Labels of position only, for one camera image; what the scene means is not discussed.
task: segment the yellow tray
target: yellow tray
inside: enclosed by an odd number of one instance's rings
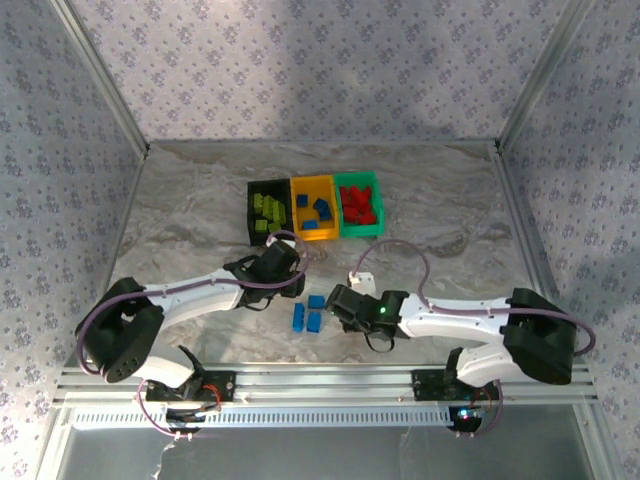
[[[338,215],[338,203],[336,202],[335,185],[333,175],[317,175],[315,177],[291,178],[291,205],[293,210],[293,229],[303,240],[313,242],[316,240],[329,240],[340,237],[340,222]],[[298,207],[298,195],[307,195],[306,207]],[[313,204],[318,198],[329,202],[331,220],[320,221],[320,215],[313,209]],[[313,230],[302,230],[302,222],[316,220],[318,227]]]

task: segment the glass panel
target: glass panel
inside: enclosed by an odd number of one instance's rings
[[[593,478],[571,406],[505,408],[490,435],[445,428],[208,429],[172,439],[148,429],[73,430],[60,480],[224,478],[410,480]]]

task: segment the plastic bin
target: plastic bin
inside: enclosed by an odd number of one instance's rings
[[[340,215],[338,217],[340,223],[340,236],[372,237],[382,235],[384,233],[384,205],[382,204],[382,198],[380,197],[380,187],[378,186],[376,173],[372,171],[335,173],[333,175],[333,180],[335,184],[338,209],[340,211]],[[376,224],[353,225],[344,222],[342,217],[342,198],[340,197],[340,187],[349,188],[354,185],[360,189],[371,187],[371,207],[378,220]]]
[[[340,237],[339,210],[336,203],[335,186],[331,175],[318,175],[315,177],[291,178],[291,198],[297,198],[298,194],[306,194],[309,199],[306,207],[299,208],[293,202],[293,228],[303,240],[328,240]],[[320,221],[320,215],[313,208],[318,198],[329,202],[331,220]],[[303,230],[302,222],[316,220],[320,228]]]
[[[283,230],[293,231],[293,209],[291,208],[291,185],[288,178],[280,180],[265,180],[259,182],[249,182],[247,184],[247,229],[249,230],[249,241],[251,245],[265,245],[269,232],[258,233],[255,230],[256,220],[264,217],[253,210],[253,194],[260,193],[263,196],[270,195],[275,200],[284,204],[286,223],[282,225]]]

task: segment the metal frame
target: metal frame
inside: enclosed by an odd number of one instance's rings
[[[542,296],[549,296],[554,291],[555,280],[549,266],[540,260],[539,255],[536,255],[536,252],[543,251],[543,245],[535,226],[525,223],[525,219],[530,216],[530,209],[525,204],[526,200],[518,195],[515,189],[516,183],[503,156],[498,152],[492,153],[491,156],[512,220],[512,230],[520,246],[522,261],[531,284]],[[595,477],[598,479],[626,478],[599,402],[594,404],[578,402],[574,404],[573,409]]]
[[[572,40],[595,0],[569,0],[549,40],[527,79],[500,134],[501,152],[508,151],[524,127],[551,74],[571,46]]]
[[[237,373],[234,401],[225,409],[404,407],[465,405],[456,402],[416,402],[412,370],[442,370],[444,365],[278,364],[207,365],[207,370]],[[107,384],[77,367],[65,368],[52,400],[57,407],[118,407],[131,405],[138,381],[129,378]],[[525,375],[503,382],[506,405],[591,404],[597,397],[585,365],[573,369],[569,385],[541,384]]]
[[[538,245],[533,230],[524,221],[527,217],[522,200],[515,193],[515,184],[503,158],[491,149],[489,151],[531,286],[547,295],[551,291],[549,279],[541,273],[536,255]],[[329,418],[326,415],[349,412],[352,416],[337,420],[333,417],[337,423],[331,426],[349,426],[366,418],[369,418],[369,425],[382,421],[396,422],[396,425],[403,425],[402,422],[444,425],[438,417],[439,412],[448,405],[461,405],[460,402],[414,401],[411,371],[444,368],[441,365],[221,364],[205,368],[238,372],[235,400],[225,406],[229,417],[221,420],[226,426],[268,426],[275,417],[267,415],[301,412],[319,415],[320,420],[309,421],[304,415],[296,417],[297,420],[289,417],[291,421],[283,426],[326,426],[323,425]],[[51,478],[58,471],[71,428],[91,428],[92,425],[106,428],[109,422],[117,428],[144,425],[138,407],[133,403],[137,385],[135,379],[106,384],[100,377],[84,375],[77,367],[65,368],[52,401],[51,434],[43,453],[39,478]],[[570,385],[545,385],[522,376],[504,382],[503,391],[506,405],[573,405],[596,478],[624,478],[585,364],[574,365]],[[149,405],[150,413],[157,419],[162,413],[160,408]],[[383,416],[366,417],[376,412]],[[419,415],[423,415],[422,420],[416,420]],[[219,428],[220,425],[212,420],[206,427]]]
[[[138,128],[133,115],[129,111],[126,102],[120,95],[118,87],[116,87],[111,75],[109,75],[106,65],[93,47],[89,39],[90,37],[73,6],[68,0],[49,0],[49,2],[60,17],[71,43],[76,47],[80,58],[93,77],[93,81],[98,87],[98,90],[102,93],[107,105],[109,105],[109,108],[113,111],[120,127],[135,149],[136,155],[143,155],[147,152],[148,144]]]
[[[142,172],[146,163],[147,152],[145,151],[140,155],[138,168],[136,169],[136,173],[133,177],[133,184],[131,185],[129,194],[127,195],[127,203],[125,203],[124,211],[122,212],[120,222],[118,223],[118,233],[111,253],[109,254],[109,263],[107,264],[107,270],[100,284],[100,289],[98,290],[101,296],[104,295],[109,289],[109,283],[111,282],[113,269],[115,268],[116,261],[118,260],[118,251],[120,250],[120,245],[122,244],[122,240],[124,239],[124,232],[127,230],[127,223],[129,222],[129,215],[131,214],[131,208],[133,207],[133,200],[135,199],[136,193],[138,192],[138,186],[140,185],[140,179],[142,178]]]

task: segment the black tray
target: black tray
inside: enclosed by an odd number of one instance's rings
[[[253,212],[253,194],[262,196],[270,195],[275,200],[284,204],[287,222],[282,226],[283,230],[293,232],[293,210],[291,208],[291,184],[288,178],[279,180],[264,180],[247,183],[247,229],[249,230],[249,242],[253,246],[265,245],[269,232],[257,233],[256,220],[265,219],[262,215]]]

